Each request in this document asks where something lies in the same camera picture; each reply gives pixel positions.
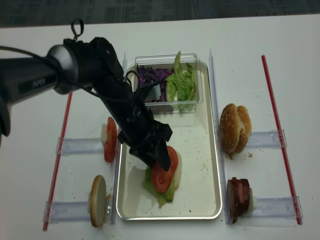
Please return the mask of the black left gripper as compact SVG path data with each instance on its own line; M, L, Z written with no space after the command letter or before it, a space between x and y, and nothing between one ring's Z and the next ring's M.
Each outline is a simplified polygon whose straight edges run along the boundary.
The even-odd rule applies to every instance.
M167 142L173 131L167 123L155 120L145 105L148 93L157 84L133 91L127 82L107 76L98 80L93 89L119 125L121 132L117 138L130 147L129 153L148 167L152 168L156 162L167 172L171 166Z

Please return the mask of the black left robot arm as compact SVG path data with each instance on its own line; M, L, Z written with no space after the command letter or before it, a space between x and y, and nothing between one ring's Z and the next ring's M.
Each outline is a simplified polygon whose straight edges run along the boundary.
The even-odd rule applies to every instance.
M45 57L24 51L22 58L0 61L0 134L11 132L12 105L48 90L66 95L82 89L101 99L120 127L118 140L130 147L131 154L149 167L159 164L168 170L172 130L156 121L145 105L156 85L154 81L133 90L114 47L103 37L89 43L65 39Z

